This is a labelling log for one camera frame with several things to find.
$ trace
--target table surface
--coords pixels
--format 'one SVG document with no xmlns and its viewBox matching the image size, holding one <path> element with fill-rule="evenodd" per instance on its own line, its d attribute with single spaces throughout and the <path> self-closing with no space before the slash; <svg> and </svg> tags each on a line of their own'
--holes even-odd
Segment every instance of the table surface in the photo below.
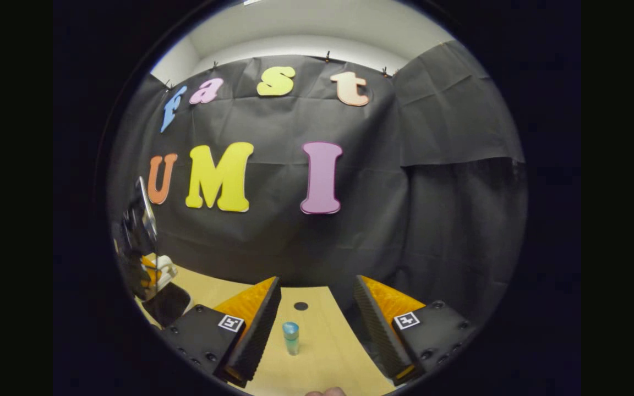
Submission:
<svg viewBox="0 0 634 396">
<path fill-rule="evenodd" d="M 192 296 L 193 305 L 213 307 L 252 285 L 201 275 L 178 266 L 173 279 Z M 327 287 L 281 288 L 282 299 L 264 356 L 253 381 L 243 389 L 256 396 L 304 396 L 339 386 L 348 396 L 385 394 L 395 387 L 378 370 L 352 332 L 337 301 Z M 307 303 L 298 311 L 295 303 Z M 151 316 L 136 301 L 146 318 Z M 282 335 L 284 322 L 300 326 L 299 353 L 287 353 Z"/>
</svg>

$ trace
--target finger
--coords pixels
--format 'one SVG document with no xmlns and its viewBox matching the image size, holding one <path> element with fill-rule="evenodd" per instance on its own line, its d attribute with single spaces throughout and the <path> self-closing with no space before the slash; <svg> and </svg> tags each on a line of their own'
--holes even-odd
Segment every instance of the finger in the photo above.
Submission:
<svg viewBox="0 0 634 396">
<path fill-rule="evenodd" d="M 346 396 L 346 395 L 344 394 L 344 391 L 342 391 L 342 388 L 339 388 L 338 386 L 336 386 L 334 388 L 329 388 L 325 390 L 324 396 Z"/>
</svg>

